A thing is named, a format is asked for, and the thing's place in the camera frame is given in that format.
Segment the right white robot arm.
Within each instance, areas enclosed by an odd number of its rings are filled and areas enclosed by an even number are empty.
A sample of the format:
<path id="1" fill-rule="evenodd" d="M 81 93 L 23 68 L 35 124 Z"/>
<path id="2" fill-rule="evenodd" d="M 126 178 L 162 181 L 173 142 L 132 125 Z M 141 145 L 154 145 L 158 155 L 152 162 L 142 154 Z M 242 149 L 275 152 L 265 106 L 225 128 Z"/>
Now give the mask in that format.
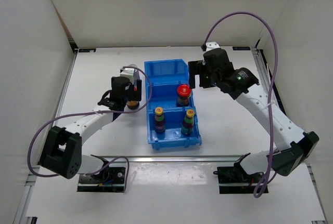
<path id="1" fill-rule="evenodd" d="M 188 68 L 191 89 L 196 87 L 195 76 L 198 75 L 200 87 L 217 87 L 230 95 L 252 114 L 273 140 L 273 147 L 268 151 L 246 154 L 234 164 L 236 180 L 246 182 L 267 168 L 288 176 L 312 153 L 319 141 L 318 135 L 313 131 L 306 133 L 271 103 L 249 69 L 234 69 L 226 50 L 209 50 L 204 53 L 203 60 L 188 62 Z"/>

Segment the red-lidded sauce jar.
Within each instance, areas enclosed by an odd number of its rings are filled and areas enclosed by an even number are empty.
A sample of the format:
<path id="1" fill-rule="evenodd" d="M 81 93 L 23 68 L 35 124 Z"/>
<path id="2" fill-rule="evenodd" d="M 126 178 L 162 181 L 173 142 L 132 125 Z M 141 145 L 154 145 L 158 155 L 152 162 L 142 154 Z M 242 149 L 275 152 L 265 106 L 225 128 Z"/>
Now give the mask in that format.
<path id="1" fill-rule="evenodd" d="M 128 101 L 126 105 L 130 110 L 136 110 L 139 108 L 139 101 Z"/>
<path id="2" fill-rule="evenodd" d="M 189 98 L 191 95 L 191 88 L 187 84 L 181 84 L 177 88 L 177 101 L 178 107 L 186 107 L 189 105 Z"/>

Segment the green-labelled sauce bottle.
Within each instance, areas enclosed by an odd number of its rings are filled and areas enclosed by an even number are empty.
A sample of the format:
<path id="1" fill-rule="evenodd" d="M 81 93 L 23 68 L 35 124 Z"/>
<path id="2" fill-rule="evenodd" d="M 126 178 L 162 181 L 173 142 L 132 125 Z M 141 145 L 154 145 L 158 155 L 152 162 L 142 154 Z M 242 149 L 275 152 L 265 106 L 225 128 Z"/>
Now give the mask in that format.
<path id="1" fill-rule="evenodd" d="M 193 109 L 188 109 L 183 119 L 181 132 L 183 135 L 190 135 L 194 127 L 194 116 L 195 111 Z"/>

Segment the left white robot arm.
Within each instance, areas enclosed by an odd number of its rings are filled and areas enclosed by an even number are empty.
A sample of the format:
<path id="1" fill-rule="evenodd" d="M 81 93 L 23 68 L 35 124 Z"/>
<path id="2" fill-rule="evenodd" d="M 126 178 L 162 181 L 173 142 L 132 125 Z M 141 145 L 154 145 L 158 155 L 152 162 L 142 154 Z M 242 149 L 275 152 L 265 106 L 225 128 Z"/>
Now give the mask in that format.
<path id="1" fill-rule="evenodd" d="M 83 155 L 83 144 L 104 126 L 114 122 L 129 101 L 141 101 L 142 80 L 111 78 L 111 89 L 105 92 L 93 111 L 65 127 L 53 126 L 47 134 L 39 164 L 67 179 L 76 174 L 92 176 L 97 182 L 109 177 L 107 162 L 95 155 Z"/>

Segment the yellow-capped sauce bottle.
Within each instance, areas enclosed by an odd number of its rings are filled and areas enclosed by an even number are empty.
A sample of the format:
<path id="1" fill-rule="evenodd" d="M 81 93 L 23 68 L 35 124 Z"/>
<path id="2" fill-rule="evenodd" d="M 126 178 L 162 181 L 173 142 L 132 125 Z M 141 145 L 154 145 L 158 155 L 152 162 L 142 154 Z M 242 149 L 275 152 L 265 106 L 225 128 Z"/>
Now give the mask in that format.
<path id="1" fill-rule="evenodd" d="M 155 108 L 155 131 L 157 133 L 165 132 L 165 118 L 162 107 Z"/>

